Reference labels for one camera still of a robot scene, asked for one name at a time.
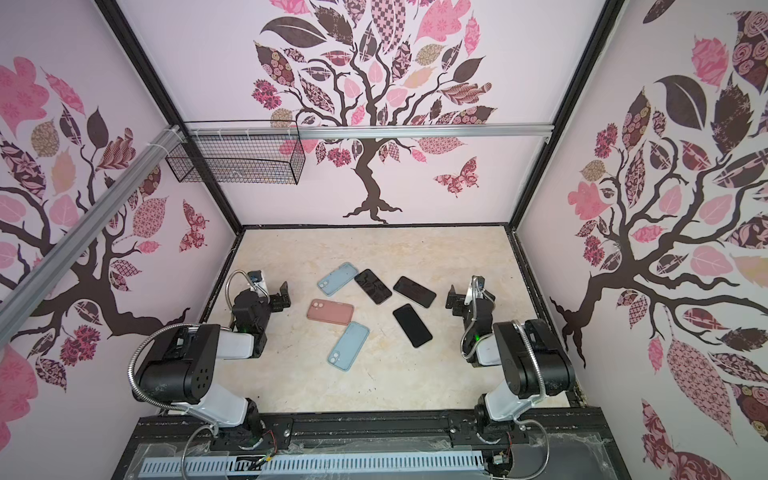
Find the light blue phone case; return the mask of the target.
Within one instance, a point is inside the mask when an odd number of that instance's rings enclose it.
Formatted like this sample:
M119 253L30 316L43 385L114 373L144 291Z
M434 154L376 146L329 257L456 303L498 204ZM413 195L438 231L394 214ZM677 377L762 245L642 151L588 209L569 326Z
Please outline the light blue phone case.
M368 339L369 333L368 327L351 322L331 349L327 362L341 371L349 371Z

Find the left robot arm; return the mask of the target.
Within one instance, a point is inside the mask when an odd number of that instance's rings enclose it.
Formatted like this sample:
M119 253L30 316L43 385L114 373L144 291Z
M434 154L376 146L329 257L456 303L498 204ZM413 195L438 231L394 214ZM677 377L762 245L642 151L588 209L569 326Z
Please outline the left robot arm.
M256 402L218 384L215 366L218 360L261 357L271 315L290 306L289 287L283 283L269 296L240 292L234 302L234 330L181 323L158 330L129 360L134 397L200 419L213 428L214 436L242 450L256 449L267 432Z

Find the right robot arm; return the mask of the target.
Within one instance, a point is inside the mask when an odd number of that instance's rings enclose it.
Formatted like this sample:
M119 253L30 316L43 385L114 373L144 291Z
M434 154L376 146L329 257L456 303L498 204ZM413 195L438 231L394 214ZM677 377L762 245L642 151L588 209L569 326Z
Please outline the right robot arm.
M573 365L546 321L495 322L495 296L476 283L465 293L451 287L445 308L462 319L463 359L475 368L502 369L503 381L481 395L474 408L474 429L481 442L493 442L484 436L487 426L519 420L543 400L575 386Z

